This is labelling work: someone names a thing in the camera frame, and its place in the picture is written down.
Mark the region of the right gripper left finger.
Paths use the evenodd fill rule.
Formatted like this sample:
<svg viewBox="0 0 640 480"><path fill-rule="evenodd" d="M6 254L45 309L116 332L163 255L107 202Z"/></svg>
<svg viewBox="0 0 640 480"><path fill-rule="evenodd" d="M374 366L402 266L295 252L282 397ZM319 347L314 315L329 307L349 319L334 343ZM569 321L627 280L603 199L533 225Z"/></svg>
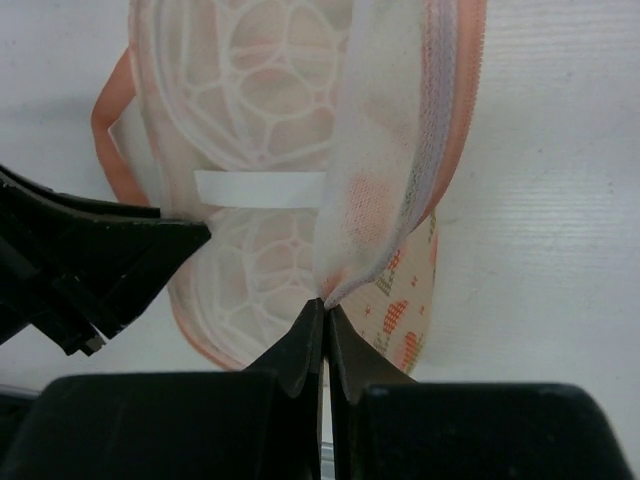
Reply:
<svg viewBox="0 0 640 480"><path fill-rule="evenodd" d="M14 443L18 479L316 479L324 308L237 372L51 383Z"/></svg>

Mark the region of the floral mesh laundry bag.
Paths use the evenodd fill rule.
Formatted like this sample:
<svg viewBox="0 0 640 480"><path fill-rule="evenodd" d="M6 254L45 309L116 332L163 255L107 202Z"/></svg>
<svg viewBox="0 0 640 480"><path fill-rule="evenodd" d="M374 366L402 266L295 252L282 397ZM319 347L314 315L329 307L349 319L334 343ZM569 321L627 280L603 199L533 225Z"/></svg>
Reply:
<svg viewBox="0 0 640 480"><path fill-rule="evenodd" d="M169 282L216 364L248 366L304 304L341 306L410 373L435 208L461 158L483 1L133 1L91 115L117 199L211 233Z"/></svg>

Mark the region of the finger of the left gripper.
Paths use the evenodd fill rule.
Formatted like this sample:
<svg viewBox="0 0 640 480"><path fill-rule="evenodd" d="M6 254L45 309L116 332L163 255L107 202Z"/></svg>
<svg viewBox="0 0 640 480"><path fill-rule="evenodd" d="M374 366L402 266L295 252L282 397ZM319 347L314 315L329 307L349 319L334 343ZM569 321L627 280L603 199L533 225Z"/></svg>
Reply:
<svg viewBox="0 0 640 480"><path fill-rule="evenodd" d="M211 237L159 209L57 193L1 170L1 340L33 326L90 356Z"/></svg>

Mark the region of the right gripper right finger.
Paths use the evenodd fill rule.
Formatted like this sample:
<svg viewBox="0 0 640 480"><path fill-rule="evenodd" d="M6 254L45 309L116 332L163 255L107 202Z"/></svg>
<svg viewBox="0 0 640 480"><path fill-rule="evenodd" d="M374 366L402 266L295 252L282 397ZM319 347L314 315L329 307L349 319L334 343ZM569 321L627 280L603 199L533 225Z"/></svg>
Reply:
<svg viewBox="0 0 640 480"><path fill-rule="evenodd" d="M424 383L326 312L338 479L631 479L600 406L562 383Z"/></svg>

